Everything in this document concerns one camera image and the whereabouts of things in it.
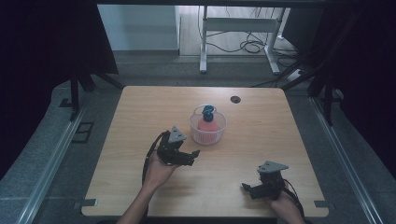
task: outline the wall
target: wall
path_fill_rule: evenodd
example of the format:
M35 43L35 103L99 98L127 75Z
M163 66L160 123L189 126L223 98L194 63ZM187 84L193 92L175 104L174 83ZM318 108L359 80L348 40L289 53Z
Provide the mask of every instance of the wall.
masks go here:
M98 8L113 50L179 49L178 6Z

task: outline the white desk frame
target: white desk frame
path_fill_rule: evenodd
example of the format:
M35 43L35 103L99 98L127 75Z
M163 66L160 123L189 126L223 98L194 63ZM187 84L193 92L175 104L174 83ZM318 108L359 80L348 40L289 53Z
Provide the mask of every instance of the white desk frame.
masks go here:
M206 32L207 31L234 31L234 32L256 32L256 33L273 33L267 46L264 47L265 54L271 65L274 75L280 73L276 60L273 55L273 48L276 41L279 28L282 23L285 8L276 19L243 19L243 18L208 18L207 6L205 6L203 26L202 26L202 44L201 44L201 60L200 72L206 73Z

